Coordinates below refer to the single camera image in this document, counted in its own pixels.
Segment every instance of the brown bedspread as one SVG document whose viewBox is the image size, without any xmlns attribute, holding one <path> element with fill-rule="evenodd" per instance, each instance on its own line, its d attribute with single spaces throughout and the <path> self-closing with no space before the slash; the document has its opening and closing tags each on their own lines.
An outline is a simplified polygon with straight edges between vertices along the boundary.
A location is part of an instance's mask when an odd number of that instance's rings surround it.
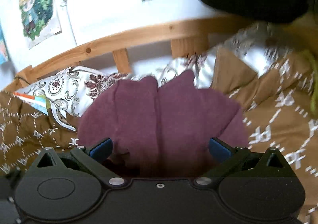
<svg viewBox="0 0 318 224">
<path fill-rule="evenodd" d="M 12 168 L 27 170 L 40 151 L 52 147 L 57 152 L 75 146 L 76 133 L 6 91 L 0 92 L 0 175 Z"/>
<path fill-rule="evenodd" d="M 280 149 L 306 191 L 300 218 L 305 221 L 309 213 L 314 218 L 318 202 L 318 121 L 310 111 L 314 89 L 310 63 L 300 52 L 291 53 L 258 78 L 232 52 L 220 48 L 211 87 L 242 105 L 251 151 L 264 152 L 272 146 Z"/>
</svg>

